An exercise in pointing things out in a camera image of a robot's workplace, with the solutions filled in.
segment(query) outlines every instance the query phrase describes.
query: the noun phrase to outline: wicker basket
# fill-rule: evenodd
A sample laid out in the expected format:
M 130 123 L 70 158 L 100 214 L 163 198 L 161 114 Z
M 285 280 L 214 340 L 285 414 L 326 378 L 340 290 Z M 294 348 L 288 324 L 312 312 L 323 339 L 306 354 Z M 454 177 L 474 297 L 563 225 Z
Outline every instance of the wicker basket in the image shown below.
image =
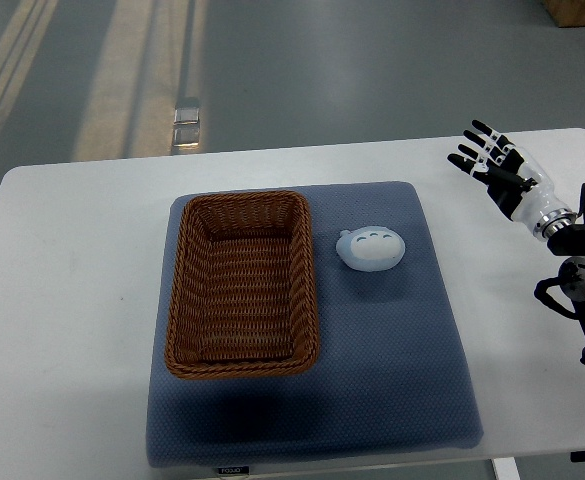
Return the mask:
M 184 379 L 303 372 L 319 352 L 310 209 L 290 191 L 185 206 L 165 345 Z

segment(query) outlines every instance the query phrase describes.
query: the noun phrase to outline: white table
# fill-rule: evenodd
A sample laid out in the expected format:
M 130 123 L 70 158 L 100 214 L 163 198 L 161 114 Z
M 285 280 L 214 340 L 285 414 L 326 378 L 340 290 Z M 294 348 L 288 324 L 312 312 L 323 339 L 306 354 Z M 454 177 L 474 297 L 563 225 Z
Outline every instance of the white table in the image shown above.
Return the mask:
M 585 131 L 513 133 L 578 207 Z M 0 479 L 144 479 L 169 207 L 196 192 L 401 180 L 430 226 L 485 435 L 470 450 L 256 473 L 585 449 L 584 339 L 532 295 L 561 258 L 446 161 L 461 139 L 20 167 L 0 187 Z M 186 476 L 211 475 L 186 469 Z

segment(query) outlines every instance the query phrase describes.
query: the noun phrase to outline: black robotic mount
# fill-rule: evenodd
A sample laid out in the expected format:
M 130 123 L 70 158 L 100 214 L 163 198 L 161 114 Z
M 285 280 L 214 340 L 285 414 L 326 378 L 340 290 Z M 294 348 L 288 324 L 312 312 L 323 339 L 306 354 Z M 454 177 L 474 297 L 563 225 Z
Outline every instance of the black robotic mount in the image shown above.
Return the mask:
M 512 221 L 524 223 L 530 232 L 556 256 L 568 256 L 558 275 L 541 280 L 534 296 L 545 306 L 579 322 L 585 336 L 585 184 L 581 187 L 579 212 L 575 213 L 554 195 L 554 185 L 543 169 L 521 148 L 484 123 L 474 120 L 477 135 L 466 130 L 472 147 L 459 145 L 448 160 L 487 186 L 490 198 Z M 583 218 L 577 224 L 577 218 Z M 573 310 L 564 307 L 549 292 L 560 287 Z M 585 365 L 585 347 L 581 355 Z M 585 461 L 585 452 L 574 452 L 573 462 Z

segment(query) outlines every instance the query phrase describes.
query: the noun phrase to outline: floor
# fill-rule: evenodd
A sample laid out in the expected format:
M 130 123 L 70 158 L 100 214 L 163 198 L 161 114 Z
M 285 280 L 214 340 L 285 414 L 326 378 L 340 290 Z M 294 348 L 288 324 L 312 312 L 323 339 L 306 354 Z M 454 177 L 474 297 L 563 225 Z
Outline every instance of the floor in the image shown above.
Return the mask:
M 174 107 L 191 103 L 200 140 L 177 151 Z M 585 128 L 585 28 L 538 0 L 0 0 L 0 182 L 19 165 L 458 135 L 473 118 Z M 585 478 L 563 454 L 517 464 Z

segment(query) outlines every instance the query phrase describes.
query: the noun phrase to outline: robotic hand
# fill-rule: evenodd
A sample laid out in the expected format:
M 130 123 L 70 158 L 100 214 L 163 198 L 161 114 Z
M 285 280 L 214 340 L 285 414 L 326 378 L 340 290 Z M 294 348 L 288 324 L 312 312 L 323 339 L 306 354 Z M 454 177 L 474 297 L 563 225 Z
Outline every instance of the robotic hand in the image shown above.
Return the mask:
M 525 224 L 536 238 L 547 241 L 554 255 L 569 256 L 555 278 L 537 284 L 534 296 L 553 311 L 577 320 L 585 335 L 585 184 L 575 213 L 554 195 L 552 181 L 529 153 L 482 122 L 474 120 L 472 126 L 483 135 L 463 132 L 473 148 L 461 144 L 463 155 L 452 153 L 448 160 L 487 185 L 488 195 L 508 219 Z M 584 223 L 577 225 L 581 216 Z M 554 286 L 570 299 L 574 311 L 550 295 L 548 290 Z M 581 363 L 585 365 L 585 348 Z M 574 452 L 571 458 L 585 461 L 585 452 Z

